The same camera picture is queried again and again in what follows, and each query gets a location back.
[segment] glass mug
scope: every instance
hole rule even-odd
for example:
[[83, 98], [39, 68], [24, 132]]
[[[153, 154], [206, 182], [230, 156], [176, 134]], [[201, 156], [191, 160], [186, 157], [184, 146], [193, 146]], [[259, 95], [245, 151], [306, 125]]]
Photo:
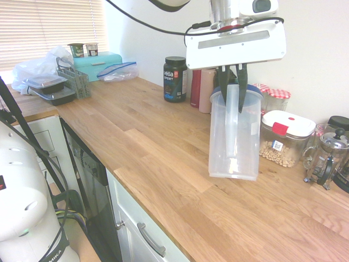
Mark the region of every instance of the glass mug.
[[334, 133], [338, 127], [332, 124], [317, 124], [315, 127], [315, 131], [309, 139], [308, 144], [303, 150], [303, 166], [308, 170], [310, 168], [310, 163], [314, 154], [316, 152], [317, 146], [320, 142], [320, 137], [325, 133]]

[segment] white cabinet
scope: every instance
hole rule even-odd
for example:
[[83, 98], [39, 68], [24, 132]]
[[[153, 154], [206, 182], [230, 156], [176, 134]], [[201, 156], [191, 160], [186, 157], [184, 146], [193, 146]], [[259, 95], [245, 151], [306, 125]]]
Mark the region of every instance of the white cabinet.
[[[63, 174], [65, 175], [65, 178], [67, 179], [69, 189], [76, 190], [80, 194], [80, 189], [77, 184], [74, 168], [71, 163], [67, 143], [65, 142], [63, 129], [59, 117], [50, 116], [42, 118], [39, 120], [28, 122], [28, 125], [31, 128], [32, 132], [34, 133], [37, 141], [39, 142], [43, 150], [49, 152], [52, 160], [62, 170]], [[25, 135], [25, 133], [19, 125], [16, 125], [14, 127], [23, 135]], [[45, 171], [47, 171], [47, 169], [39, 157], [37, 157], [37, 160], [44, 174]], [[59, 175], [58, 171], [54, 167], [53, 169], [55, 170], [62, 185], [64, 185], [63, 179]], [[51, 178], [48, 172], [47, 181], [49, 184], [53, 183], [53, 179]]]
[[134, 198], [107, 170], [123, 262], [189, 262]]

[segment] dish rack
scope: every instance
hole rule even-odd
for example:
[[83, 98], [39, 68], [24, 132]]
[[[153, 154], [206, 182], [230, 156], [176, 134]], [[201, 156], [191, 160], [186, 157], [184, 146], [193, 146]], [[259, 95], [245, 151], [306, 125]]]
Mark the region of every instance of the dish rack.
[[[82, 99], [91, 96], [91, 89], [89, 87], [88, 75], [76, 70], [72, 63], [63, 60], [59, 57], [56, 58], [59, 76], [66, 78], [67, 81], [64, 83], [69, 89], [75, 90], [77, 99]], [[59, 65], [59, 62], [70, 64], [71, 67], [63, 67]]]

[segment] black protein container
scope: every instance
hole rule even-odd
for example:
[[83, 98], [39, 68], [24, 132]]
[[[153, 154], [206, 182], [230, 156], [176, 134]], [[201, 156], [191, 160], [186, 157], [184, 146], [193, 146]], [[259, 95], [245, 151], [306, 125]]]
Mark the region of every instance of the black protein container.
[[169, 56], [164, 64], [164, 99], [168, 102], [183, 102], [186, 98], [188, 67], [185, 58]]

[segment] black food container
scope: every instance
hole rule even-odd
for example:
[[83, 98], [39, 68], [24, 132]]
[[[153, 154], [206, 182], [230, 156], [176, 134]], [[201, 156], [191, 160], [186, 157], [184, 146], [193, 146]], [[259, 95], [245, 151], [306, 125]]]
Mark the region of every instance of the black food container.
[[40, 94], [37, 92], [35, 93], [54, 106], [63, 105], [75, 99], [75, 91], [67, 87], [64, 87], [61, 91], [58, 91], [53, 94]]

